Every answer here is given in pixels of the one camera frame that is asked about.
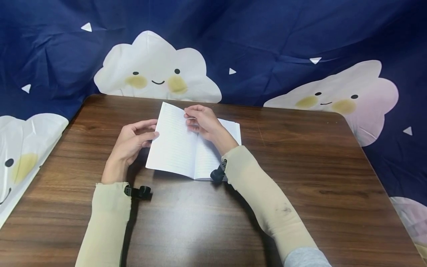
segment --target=open notebook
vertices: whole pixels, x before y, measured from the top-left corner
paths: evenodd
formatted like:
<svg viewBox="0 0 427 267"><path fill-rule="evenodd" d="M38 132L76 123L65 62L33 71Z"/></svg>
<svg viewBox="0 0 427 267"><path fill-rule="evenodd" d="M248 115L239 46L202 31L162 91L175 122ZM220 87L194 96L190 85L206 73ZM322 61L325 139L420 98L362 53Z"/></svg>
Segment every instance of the open notebook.
<svg viewBox="0 0 427 267"><path fill-rule="evenodd" d="M221 156L210 141L187 130L184 114L184 110L163 102L156 127L160 135L151 144L146 167L195 180L210 180L211 172L221 163ZM240 124L219 121L241 145Z"/></svg>

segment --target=lined paper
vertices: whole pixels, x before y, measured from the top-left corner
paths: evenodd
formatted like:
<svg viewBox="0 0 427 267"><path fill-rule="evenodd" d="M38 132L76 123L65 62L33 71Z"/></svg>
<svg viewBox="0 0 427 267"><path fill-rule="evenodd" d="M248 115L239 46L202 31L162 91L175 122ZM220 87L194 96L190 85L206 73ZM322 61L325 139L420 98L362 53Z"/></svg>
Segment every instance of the lined paper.
<svg viewBox="0 0 427 267"><path fill-rule="evenodd" d="M146 167L194 179L197 134L187 130L184 110L163 102Z"/></svg>

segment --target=wood grain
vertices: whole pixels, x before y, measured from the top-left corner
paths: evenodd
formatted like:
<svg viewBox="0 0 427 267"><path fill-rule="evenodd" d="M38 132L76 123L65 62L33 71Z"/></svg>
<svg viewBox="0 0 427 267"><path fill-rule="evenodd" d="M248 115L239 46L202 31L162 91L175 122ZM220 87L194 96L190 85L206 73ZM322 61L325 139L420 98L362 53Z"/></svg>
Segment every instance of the wood grain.
<svg viewBox="0 0 427 267"><path fill-rule="evenodd" d="M156 118L161 102L101 95L86 100L0 230L1 267L74 266L94 185L121 127ZM240 123L242 143L288 196L332 266L423 266L342 116L207 106ZM232 188L147 170L146 154L129 179L154 194L133 203L126 266L281 266L274 242Z"/></svg>

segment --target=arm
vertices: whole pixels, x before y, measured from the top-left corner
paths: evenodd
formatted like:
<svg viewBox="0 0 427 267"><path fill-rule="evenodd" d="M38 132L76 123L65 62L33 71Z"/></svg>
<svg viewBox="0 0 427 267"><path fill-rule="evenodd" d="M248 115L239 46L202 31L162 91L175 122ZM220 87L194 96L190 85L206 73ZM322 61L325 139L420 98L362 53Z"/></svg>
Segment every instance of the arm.
<svg viewBox="0 0 427 267"><path fill-rule="evenodd" d="M275 240L284 266L330 267L288 198L246 147L233 148L223 159L227 159L228 183L251 206L261 229Z"/></svg>
<svg viewBox="0 0 427 267"><path fill-rule="evenodd" d="M131 197L124 193L126 173L139 151L149 147L157 132L157 120L146 120L123 127L105 164L101 184L92 199L92 216L77 257L76 267L119 267L123 240L131 211Z"/></svg>
<svg viewBox="0 0 427 267"><path fill-rule="evenodd" d="M201 105L185 109L188 129L210 140L227 160L228 183L255 213L261 229L276 242L285 267L330 267L294 207L253 155L238 146L214 112Z"/></svg>
<svg viewBox="0 0 427 267"><path fill-rule="evenodd" d="M97 184L92 199L92 216L80 247L76 267L118 267L131 198L126 182Z"/></svg>

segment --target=hand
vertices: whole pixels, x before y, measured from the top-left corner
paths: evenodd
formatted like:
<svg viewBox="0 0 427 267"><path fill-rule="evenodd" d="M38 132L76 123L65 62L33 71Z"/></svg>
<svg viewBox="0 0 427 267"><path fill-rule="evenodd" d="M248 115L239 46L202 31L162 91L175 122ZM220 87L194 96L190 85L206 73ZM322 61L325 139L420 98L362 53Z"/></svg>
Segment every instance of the hand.
<svg viewBox="0 0 427 267"><path fill-rule="evenodd" d="M211 141L221 156L239 146L236 140L218 121L212 109L195 105L184 109L187 127L192 132L198 132L206 140Z"/></svg>
<svg viewBox="0 0 427 267"><path fill-rule="evenodd" d="M138 157L143 147L150 147L158 132L147 132L156 128L157 120L143 120L137 123L123 126L110 157L105 164L101 182L113 184L124 182L129 165Z"/></svg>

